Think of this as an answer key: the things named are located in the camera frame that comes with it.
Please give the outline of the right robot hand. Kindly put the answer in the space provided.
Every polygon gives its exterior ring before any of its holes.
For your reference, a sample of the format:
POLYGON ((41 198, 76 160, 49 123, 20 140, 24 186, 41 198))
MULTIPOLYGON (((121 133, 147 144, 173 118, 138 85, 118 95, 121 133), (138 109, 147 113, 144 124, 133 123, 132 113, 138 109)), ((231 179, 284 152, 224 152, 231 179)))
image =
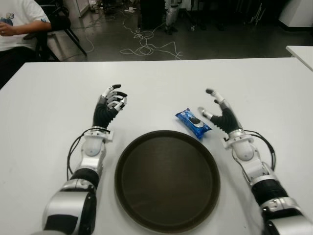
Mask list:
POLYGON ((200 114, 227 134, 237 130, 243 130, 228 101, 216 90, 207 88, 206 93, 214 97, 214 102, 219 105, 222 115, 214 115, 203 107, 198 108, 200 114))

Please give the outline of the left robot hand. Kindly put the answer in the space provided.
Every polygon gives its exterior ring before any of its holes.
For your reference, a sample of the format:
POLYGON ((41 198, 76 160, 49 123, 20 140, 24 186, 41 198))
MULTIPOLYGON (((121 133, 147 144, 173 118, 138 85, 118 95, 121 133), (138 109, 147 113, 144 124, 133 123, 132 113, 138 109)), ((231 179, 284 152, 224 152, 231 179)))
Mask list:
POLYGON ((107 128, 127 104, 127 94, 117 89, 121 84, 109 86, 100 96, 93 114, 93 127, 107 128))

